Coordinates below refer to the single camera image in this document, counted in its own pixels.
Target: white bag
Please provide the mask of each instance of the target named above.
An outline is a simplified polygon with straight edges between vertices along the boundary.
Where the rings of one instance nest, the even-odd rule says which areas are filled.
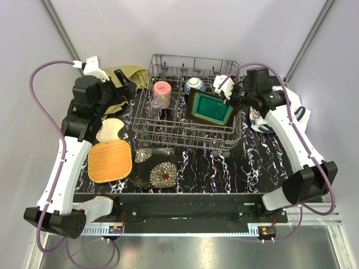
[[[299,96],[287,89],[289,100],[291,101],[291,109],[293,110],[296,118],[299,122],[301,130],[304,132],[307,128],[307,123],[310,116],[310,111],[302,106]],[[282,90],[281,86],[274,86],[273,91]],[[249,119],[251,122],[251,128],[256,132],[261,133],[274,133],[273,129],[267,121],[253,107],[250,108]]]

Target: white wall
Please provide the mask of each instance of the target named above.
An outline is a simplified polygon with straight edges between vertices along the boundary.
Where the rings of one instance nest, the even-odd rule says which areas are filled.
[[[0,36],[0,263],[18,269],[34,232],[22,216],[45,189],[58,147],[56,132],[32,101],[29,77],[42,63],[71,59],[40,1],[2,1]],[[54,66],[35,79],[39,100],[59,124],[78,74],[71,66]]]
[[[81,59],[148,67],[153,53],[262,61],[285,75],[324,0],[52,0]]]
[[[289,82],[312,110],[307,134],[326,160],[340,218],[359,266],[359,2],[337,1]]]

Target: dish rack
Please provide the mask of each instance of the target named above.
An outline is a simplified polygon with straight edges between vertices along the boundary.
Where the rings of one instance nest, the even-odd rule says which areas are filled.
[[[160,118],[148,116],[147,110],[152,100],[152,89],[143,89],[134,115],[131,115],[132,130],[142,147],[151,145],[184,146],[197,149],[219,151],[229,156],[229,150],[241,139],[241,113],[234,117],[231,127],[212,126],[195,123],[186,119],[186,102],[183,86],[191,77],[203,80],[207,91],[212,91],[217,75],[228,75],[239,66],[235,61],[154,54],[149,66],[149,76],[153,84],[167,81],[172,86],[171,103]],[[232,77],[240,81],[239,73]]]

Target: metallic floor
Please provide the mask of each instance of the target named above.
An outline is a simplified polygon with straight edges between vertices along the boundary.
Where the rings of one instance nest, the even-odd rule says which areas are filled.
[[[278,227],[277,238],[290,232],[289,227]],[[70,240],[70,252],[76,253],[93,236]],[[51,235],[47,248],[59,237]],[[233,238],[195,237],[126,237],[116,240],[120,258],[107,268],[276,268],[276,269],[334,269],[339,268],[328,231],[323,226],[302,226],[291,239],[281,243],[244,243]],[[105,264],[112,247],[95,242],[74,256],[82,266],[94,268]],[[68,260],[65,247],[43,256],[41,269],[76,268]]]

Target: rack wheel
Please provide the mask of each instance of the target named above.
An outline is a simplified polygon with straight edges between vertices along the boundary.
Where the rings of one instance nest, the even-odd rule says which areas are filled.
[[[231,155],[231,152],[229,152],[229,151],[223,151],[223,153],[222,153],[222,156],[225,158],[230,157],[230,155]]]
[[[219,151],[218,150],[213,150],[211,151],[211,157],[218,157],[219,155]]]
[[[144,149],[148,149],[149,147],[151,147],[151,145],[149,143],[147,143],[147,142],[142,142],[141,147],[144,148]]]

